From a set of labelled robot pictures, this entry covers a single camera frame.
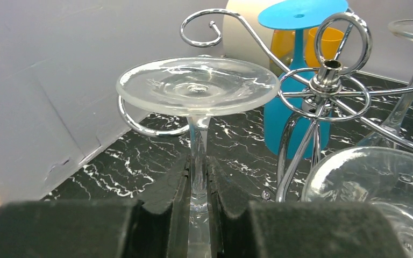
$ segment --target black marble surface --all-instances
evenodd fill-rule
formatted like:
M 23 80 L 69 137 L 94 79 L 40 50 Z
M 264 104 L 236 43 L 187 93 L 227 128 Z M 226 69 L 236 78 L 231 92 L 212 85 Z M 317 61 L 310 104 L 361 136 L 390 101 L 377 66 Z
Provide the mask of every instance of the black marble surface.
M 399 88 L 404 85 L 356 75 L 371 90 Z M 373 97 L 366 117 L 376 123 L 385 119 L 400 95 Z M 360 98 L 343 99 L 355 110 Z M 263 108 L 231 116 L 214 117 L 208 132 L 207 154 L 214 155 L 224 171 L 249 193 L 260 196 L 264 187 L 276 187 L 276 155 L 264 143 Z M 185 125 L 186 119 L 151 114 L 142 124 L 170 129 Z M 357 121 L 334 123 L 331 139 L 323 154 L 353 146 L 370 131 Z M 402 134 L 413 141 L 413 104 L 402 126 Z M 160 179 L 181 155 L 189 153 L 189 134 L 179 138 L 148 138 L 129 131 L 89 164 L 50 192 L 43 200 L 134 198 Z M 309 169 L 303 160 L 291 185 L 289 199 L 298 199 Z

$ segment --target upside-down wine glass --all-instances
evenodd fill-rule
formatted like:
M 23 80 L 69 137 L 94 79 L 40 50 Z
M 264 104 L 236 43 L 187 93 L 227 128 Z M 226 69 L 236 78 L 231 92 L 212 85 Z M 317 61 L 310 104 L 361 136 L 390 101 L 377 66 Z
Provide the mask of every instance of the upside-down wine glass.
M 211 251 L 205 171 L 210 118 L 264 105 L 279 91 L 278 78 L 249 62 L 199 56 L 137 66 L 119 78 L 116 89 L 138 108 L 187 117 L 191 149 L 188 254 L 205 256 Z
M 397 37 L 405 38 L 413 41 L 413 20 L 397 20 L 389 24 L 389 30 Z M 413 76 L 408 83 L 408 87 L 413 86 Z M 401 124 L 403 123 L 404 116 L 409 110 L 411 103 L 413 102 L 413 92 L 404 94 L 387 117 L 382 122 L 381 126 L 388 131 L 393 132 L 396 135 L 400 135 Z M 382 146 L 397 148 L 398 145 L 381 136 L 376 132 L 372 132 L 365 136 L 357 145 L 359 146 Z
M 302 191 L 301 201 L 319 200 L 372 203 L 390 220 L 413 258 L 412 153 L 363 146 L 327 156 L 311 170 Z

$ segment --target glass stem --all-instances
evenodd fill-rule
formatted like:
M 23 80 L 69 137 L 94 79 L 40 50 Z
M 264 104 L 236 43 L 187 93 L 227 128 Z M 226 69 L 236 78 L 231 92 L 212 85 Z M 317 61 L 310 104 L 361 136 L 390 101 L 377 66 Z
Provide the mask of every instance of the glass stem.
M 413 76 L 408 83 L 408 87 L 413 86 Z M 396 133 L 400 133 L 400 127 L 403 123 L 404 116 L 409 110 L 411 103 L 413 102 L 413 92 L 404 94 L 401 96 L 400 100 L 393 108 L 391 114 L 387 119 L 382 123 L 382 126 L 385 126 L 392 131 L 395 130 Z
M 292 64 L 299 67 L 306 67 L 306 63 L 303 57 L 303 30 L 295 31 L 295 44 L 294 44 L 294 59 Z
M 210 117 L 188 117 L 191 136 L 191 201 L 205 200 L 207 197 L 207 132 Z

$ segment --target wine glass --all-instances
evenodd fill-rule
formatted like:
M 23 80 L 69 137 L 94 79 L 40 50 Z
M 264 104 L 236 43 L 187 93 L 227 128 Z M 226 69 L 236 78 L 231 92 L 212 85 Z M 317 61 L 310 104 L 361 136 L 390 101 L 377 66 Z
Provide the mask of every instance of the wine glass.
M 370 202 L 413 257 L 413 154 L 366 146 L 333 153 L 309 174 L 301 201 Z
M 260 25 L 272 30 L 295 31 L 294 57 L 289 66 L 290 70 L 308 67 L 303 57 L 304 33 L 303 31 L 312 27 L 319 26 L 327 17 L 334 13 L 345 12 L 348 9 L 346 0 L 286 0 L 281 3 L 272 5 L 263 10 L 258 20 Z M 313 71 L 304 71 L 299 73 L 300 76 L 309 80 L 315 73 Z M 305 84 L 288 78 L 284 84 L 284 91 L 295 92 L 303 91 Z M 289 102 L 301 108 L 302 100 L 300 98 L 290 99 Z M 267 148 L 274 154 L 278 154 L 280 140 L 284 126 L 289 119 L 292 111 L 288 109 L 279 98 L 274 98 L 267 103 L 264 108 L 264 137 Z M 305 132 L 309 126 L 309 121 L 301 118 L 296 125 L 287 151 L 287 156 L 292 159 L 302 142 Z M 320 123 L 320 142 L 321 148 L 325 148 L 330 137 L 330 123 Z M 312 140 L 309 143 L 307 151 L 303 157 L 311 156 L 313 146 Z
M 137 66 L 118 79 L 116 89 L 138 108 L 187 117 L 191 149 L 188 253 L 204 256 L 210 248 L 205 164 L 210 118 L 264 105 L 279 91 L 278 78 L 249 62 L 199 56 Z
M 413 41 L 413 20 L 397 20 L 389 24 L 389 30 L 397 37 L 405 38 Z M 413 86 L 413 76 L 408 83 L 408 87 Z M 400 135 L 401 124 L 403 123 L 404 116 L 409 110 L 411 103 L 413 101 L 413 92 L 404 94 L 398 103 L 395 105 L 394 109 L 387 117 L 387 119 L 382 122 L 381 126 L 388 131 L 393 132 L 396 135 Z M 365 136 L 360 142 L 359 146 L 382 146 L 389 148 L 397 148 L 398 145 L 388 140 L 387 138 L 381 136 L 376 132 L 372 132 Z

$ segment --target black foam pad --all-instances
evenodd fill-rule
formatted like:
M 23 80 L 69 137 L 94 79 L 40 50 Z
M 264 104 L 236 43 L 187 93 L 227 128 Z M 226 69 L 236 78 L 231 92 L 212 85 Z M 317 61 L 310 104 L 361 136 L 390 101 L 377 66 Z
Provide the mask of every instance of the black foam pad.
M 211 252 L 216 257 L 240 257 L 255 253 L 253 245 L 240 245 L 253 238 L 249 221 L 243 216 L 248 203 L 258 200 L 233 181 L 214 157 L 208 157 L 208 202 Z
M 141 202 L 21 202 L 0 207 L 0 258 L 121 258 Z
M 186 257 L 190 184 L 183 157 L 139 200 L 54 200 L 0 207 L 0 258 Z
M 366 203 L 251 202 L 246 213 L 255 253 L 240 257 L 406 258 L 390 222 Z

